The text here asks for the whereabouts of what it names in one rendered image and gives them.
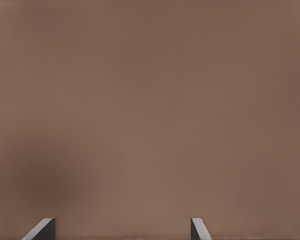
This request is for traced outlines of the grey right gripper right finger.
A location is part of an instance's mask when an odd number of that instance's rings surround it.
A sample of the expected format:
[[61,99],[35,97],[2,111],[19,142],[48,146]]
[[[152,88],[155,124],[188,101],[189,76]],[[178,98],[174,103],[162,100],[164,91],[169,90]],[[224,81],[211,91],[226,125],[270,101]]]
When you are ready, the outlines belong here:
[[191,240],[212,240],[212,237],[201,218],[198,217],[191,218],[190,239]]

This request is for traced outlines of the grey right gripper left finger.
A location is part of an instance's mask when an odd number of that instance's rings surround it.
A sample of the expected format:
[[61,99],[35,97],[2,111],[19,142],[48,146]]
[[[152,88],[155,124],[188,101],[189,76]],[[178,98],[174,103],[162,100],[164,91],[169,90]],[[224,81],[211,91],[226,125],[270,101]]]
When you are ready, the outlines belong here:
[[55,218],[44,218],[21,240],[56,240]]

